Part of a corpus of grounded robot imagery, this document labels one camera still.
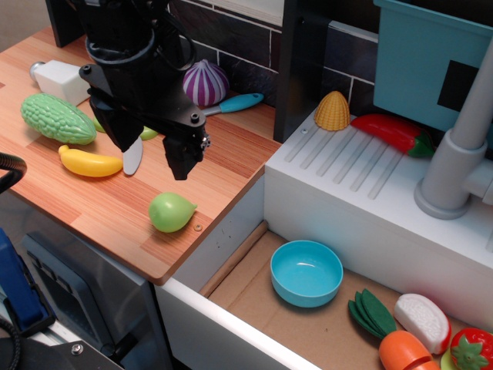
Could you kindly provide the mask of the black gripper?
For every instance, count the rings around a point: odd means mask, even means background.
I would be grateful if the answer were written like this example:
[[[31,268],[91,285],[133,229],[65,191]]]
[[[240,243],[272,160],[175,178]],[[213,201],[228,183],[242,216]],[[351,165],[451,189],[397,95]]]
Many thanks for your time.
[[[94,63],[81,68],[90,106],[111,141],[126,152],[143,128],[164,134],[166,160],[175,180],[186,180],[210,144],[205,115],[183,91],[185,57],[176,32],[152,33],[137,50],[109,49],[87,40]]]

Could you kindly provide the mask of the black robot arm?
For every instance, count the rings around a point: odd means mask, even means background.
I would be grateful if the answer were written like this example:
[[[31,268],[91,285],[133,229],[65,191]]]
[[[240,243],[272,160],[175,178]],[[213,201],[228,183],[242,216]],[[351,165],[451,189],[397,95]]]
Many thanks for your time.
[[[186,180],[210,144],[206,116],[183,90],[196,47],[185,54],[184,27],[166,1],[72,1],[93,60],[79,75],[114,144],[127,151],[148,127],[163,134],[176,180]]]

